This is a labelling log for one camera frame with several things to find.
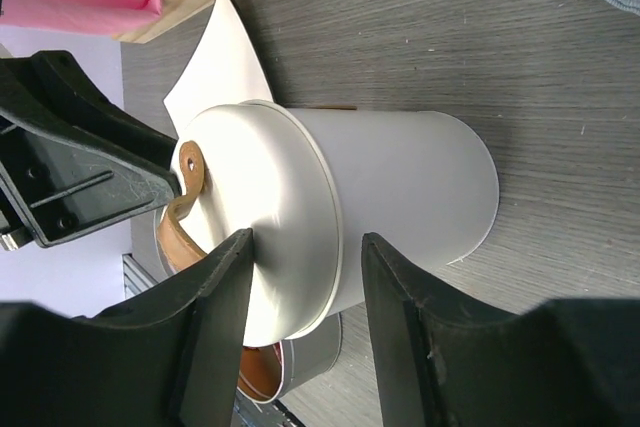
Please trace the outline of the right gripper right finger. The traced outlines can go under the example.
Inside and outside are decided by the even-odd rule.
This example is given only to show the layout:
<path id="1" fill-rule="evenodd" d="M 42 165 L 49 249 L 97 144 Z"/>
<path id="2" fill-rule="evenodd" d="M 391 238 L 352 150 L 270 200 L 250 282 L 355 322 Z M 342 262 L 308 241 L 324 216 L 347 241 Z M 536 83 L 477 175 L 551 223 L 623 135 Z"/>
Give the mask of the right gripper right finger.
<path id="1" fill-rule="evenodd" d="M 361 266 L 387 426 L 635 426 L 639 303 L 551 299 L 513 314 L 422 270 L 382 236 Z"/>

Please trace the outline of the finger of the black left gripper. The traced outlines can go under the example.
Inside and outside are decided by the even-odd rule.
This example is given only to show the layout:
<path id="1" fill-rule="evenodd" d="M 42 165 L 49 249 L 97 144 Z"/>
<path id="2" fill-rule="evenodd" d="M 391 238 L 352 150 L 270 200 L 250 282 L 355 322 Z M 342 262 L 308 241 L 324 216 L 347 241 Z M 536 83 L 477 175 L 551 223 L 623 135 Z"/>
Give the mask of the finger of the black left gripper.
<path id="1" fill-rule="evenodd" d="M 1 61 L 1 245 L 57 246 L 167 205 L 175 140 L 114 105 L 67 51 Z"/>

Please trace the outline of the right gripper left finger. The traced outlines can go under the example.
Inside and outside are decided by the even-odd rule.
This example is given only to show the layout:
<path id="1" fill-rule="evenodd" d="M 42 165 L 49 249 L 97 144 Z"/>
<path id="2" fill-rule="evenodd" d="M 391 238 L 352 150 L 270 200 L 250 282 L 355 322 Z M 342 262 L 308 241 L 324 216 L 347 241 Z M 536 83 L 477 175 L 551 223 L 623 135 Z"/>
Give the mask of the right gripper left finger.
<path id="1" fill-rule="evenodd" d="M 1 307 L 5 426 L 227 426 L 253 275 L 253 233 L 99 315 Z"/>

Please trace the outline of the orange fried food piece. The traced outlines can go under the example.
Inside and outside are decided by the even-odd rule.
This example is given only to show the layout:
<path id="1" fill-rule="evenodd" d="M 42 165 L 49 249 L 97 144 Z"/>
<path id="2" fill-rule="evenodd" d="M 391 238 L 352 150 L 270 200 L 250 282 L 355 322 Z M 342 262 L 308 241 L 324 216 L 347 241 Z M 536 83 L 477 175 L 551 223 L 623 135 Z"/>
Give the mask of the orange fried food piece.
<path id="1" fill-rule="evenodd" d="M 254 400 L 268 401 L 281 384 L 280 344 L 260 348 L 244 347 L 241 355 L 238 388 Z"/>

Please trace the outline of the shallow round metal tin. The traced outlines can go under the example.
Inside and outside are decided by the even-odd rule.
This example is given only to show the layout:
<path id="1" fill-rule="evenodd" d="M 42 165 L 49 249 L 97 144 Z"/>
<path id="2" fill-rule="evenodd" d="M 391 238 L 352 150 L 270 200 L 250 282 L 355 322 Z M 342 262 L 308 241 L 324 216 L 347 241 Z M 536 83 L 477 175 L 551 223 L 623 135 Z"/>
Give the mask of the shallow round metal tin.
<path id="1" fill-rule="evenodd" d="M 282 359 L 282 377 L 277 394 L 268 401 L 254 400 L 242 393 L 237 383 L 238 393 L 257 404 L 278 400 L 329 371 L 340 355 L 342 339 L 342 318 L 340 314 L 335 314 L 327 317 L 317 329 L 306 336 L 277 342 L 280 344 Z"/>

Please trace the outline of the white square plate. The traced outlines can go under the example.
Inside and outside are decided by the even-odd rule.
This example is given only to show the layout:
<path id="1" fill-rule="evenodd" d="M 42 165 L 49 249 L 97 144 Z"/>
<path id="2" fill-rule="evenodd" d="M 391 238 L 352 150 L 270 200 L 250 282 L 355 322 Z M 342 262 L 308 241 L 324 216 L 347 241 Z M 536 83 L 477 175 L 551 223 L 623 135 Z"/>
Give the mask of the white square plate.
<path id="1" fill-rule="evenodd" d="M 177 134 L 218 105 L 274 99 L 234 0 L 215 0 L 204 32 L 164 105 Z"/>

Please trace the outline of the white lid with leather strap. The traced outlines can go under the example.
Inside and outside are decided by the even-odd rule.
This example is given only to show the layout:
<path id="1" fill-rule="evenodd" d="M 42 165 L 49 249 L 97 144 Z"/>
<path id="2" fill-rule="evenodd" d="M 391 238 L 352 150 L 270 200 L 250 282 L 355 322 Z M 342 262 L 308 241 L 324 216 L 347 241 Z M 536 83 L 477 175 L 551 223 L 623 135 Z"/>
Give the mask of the white lid with leather strap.
<path id="1" fill-rule="evenodd" d="M 186 125 L 171 169 L 182 192 L 156 230 L 169 264 L 184 270 L 249 229 L 245 346 L 313 331 L 336 297 L 344 241 L 336 184 L 310 130 L 266 101 L 215 106 Z"/>

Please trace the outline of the tall metal container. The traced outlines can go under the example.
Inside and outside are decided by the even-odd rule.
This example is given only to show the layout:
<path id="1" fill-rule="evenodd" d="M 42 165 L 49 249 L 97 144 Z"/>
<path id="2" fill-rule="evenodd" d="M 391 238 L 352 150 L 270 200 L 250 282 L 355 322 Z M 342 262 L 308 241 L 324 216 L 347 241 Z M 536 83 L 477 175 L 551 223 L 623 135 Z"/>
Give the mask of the tall metal container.
<path id="1" fill-rule="evenodd" d="M 438 112 L 296 109 L 333 176 L 344 228 L 337 313 L 364 300 L 361 243 L 384 237 L 433 270 L 472 253 L 499 204 L 494 161 L 466 124 Z"/>

